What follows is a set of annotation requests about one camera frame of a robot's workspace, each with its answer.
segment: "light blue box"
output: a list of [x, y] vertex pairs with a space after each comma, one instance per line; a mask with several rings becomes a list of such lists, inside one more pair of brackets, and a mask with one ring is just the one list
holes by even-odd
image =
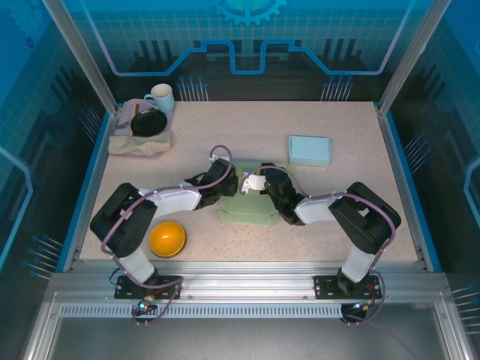
[[290, 136], [289, 164], [327, 167], [330, 164], [329, 137]]

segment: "speckled table surface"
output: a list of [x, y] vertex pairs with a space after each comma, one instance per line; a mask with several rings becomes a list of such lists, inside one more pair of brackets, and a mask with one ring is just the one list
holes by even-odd
[[[312, 195], [342, 191], [364, 182], [396, 209], [403, 223], [382, 260], [416, 261], [404, 208], [380, 131], [368, 102], [181, 102], [172, 123], [172, 148], [158, 159], [109, 156], [93, 214], [123, 182], [137, 188], [176, 185], [206, 171], [210, 149], [230, 148], [236, 159], [288, 162], [289, 135], [331, 138], [328, 168], [295, 166], [298, 180]], [[188, 243], [174, 260], [336, 261], [345, 260], [352, 243], [332, 222], [264, 227], [223, 223], [218, 205], [155, 219], [142, 247], [148, 258], [150, 231], [162, 221], [177, 221]], [[80, 257], [103, 260], [100, 242], [88, 230]]]

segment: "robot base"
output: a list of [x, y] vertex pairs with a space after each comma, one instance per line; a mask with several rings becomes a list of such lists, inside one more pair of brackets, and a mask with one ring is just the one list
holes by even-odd
[[[160, 276], [158, 275], [154, 281], [148, 282], [148, 285], [161, 285], [170, 281], [178, 280], [180, 276]], [[175, 286], [169, 286], [163, 289], [146, 289], [132, 282], [127, 276], [119, 276], [115, 289], [115, 299], [142, 300], [146, 296], [154, 296], [155, 300], [168, 300], [172, 297]], [[180, 289], [174, 299], [180, 299]]]
[[372, 299], [372, 293], [367, 288], [371, 285], [374, 288], [373, 296], [375, 299], [382, 298], [382, 291], [377, 276], [368, 275], [358, 285], [358, 289], [348, 296], [338, 287], [338, 279], [332, 276], [314, 276], [313, 288], [315, 290], [316, 300], [369, 300]]

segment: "folded towel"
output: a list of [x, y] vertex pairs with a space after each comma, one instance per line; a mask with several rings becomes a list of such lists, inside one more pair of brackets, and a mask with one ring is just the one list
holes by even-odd
[[170, 131], [151, 137], [111, 136], [108, 152], [113, 155], [150, 156], [170, 149]]

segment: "white mug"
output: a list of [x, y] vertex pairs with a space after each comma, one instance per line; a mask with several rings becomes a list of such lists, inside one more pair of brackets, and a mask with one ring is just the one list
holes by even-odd
[[168, 84], [155, 85], [151, 88], [150, 94], [145, 95], [143, 99], [148, 105], [159, 109], [164, 114], [169, 114], [175, 109], [172, 87]]

